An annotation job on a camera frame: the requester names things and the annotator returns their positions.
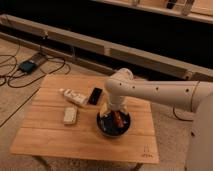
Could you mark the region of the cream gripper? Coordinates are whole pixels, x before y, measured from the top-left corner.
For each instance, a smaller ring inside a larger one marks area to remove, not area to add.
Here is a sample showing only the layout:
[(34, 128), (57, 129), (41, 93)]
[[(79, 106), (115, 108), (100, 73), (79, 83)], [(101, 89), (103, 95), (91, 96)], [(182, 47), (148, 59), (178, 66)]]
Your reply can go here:
[(128, 114), (127, 107), (125, 104), (121, 105), (112, 105), (108, 102), (104, 103), (102, 107), (100, 108), (100, 116), (104, 117), (109, 115), (112, 111), (120, 111), (124, 113), (125, 115)]

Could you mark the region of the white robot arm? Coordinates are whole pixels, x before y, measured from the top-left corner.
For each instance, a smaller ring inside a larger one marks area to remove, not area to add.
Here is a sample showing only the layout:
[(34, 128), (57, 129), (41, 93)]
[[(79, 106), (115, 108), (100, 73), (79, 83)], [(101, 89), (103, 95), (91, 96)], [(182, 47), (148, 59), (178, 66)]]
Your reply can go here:
[(100, 116), (125, 112), (124, 99), (135, 97), (192, 112), (185, 171), (213, 171), (213, 82), (143, 81), (122, 68), (106, 79), (107, 102)]

